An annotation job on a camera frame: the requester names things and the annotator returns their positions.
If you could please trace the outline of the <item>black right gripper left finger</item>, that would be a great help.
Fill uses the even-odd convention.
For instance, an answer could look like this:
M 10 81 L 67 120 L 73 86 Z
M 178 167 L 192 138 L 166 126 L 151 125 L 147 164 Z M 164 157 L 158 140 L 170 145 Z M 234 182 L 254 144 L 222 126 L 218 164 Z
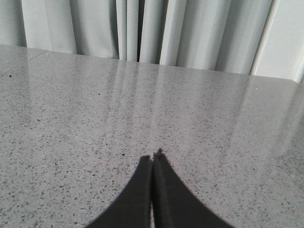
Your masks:
M 152 161 L 142 156 L 131 179 L 114 202 L 88 228 L 149 228 L 151 226 Z

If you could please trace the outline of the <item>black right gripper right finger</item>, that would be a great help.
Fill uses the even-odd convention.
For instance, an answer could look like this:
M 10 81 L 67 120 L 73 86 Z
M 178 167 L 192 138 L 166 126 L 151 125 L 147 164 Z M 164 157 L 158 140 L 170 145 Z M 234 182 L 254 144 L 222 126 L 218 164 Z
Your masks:
M 203 205 L 171 167 L 162 149 L 153 155 L 152 206 L 157 228 L 227 228 Z

